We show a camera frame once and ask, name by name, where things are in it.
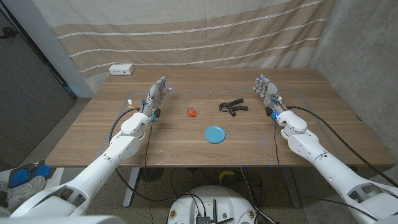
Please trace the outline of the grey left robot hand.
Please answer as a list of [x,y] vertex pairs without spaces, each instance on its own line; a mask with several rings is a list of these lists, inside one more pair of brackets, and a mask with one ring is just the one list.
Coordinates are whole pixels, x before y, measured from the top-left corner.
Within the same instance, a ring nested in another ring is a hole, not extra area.
[[162,101],[171,91],[172,88],[167,86],[166,77],[158,79],[148,91],[140,112],[151,119],[160,118]]

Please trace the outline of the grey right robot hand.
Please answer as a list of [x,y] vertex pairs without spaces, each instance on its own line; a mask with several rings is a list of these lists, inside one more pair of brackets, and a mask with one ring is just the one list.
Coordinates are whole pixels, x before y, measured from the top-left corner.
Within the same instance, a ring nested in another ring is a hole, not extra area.
[[255,87],[253,90],[259,95],[266,107],[266,113],[272,119],[276,119],[278,115],[287,110],[286,106],[282,102],[282,97],[279,95],[279,91],[274,83],[270,79],[266,78],[261,74],[255,80]]

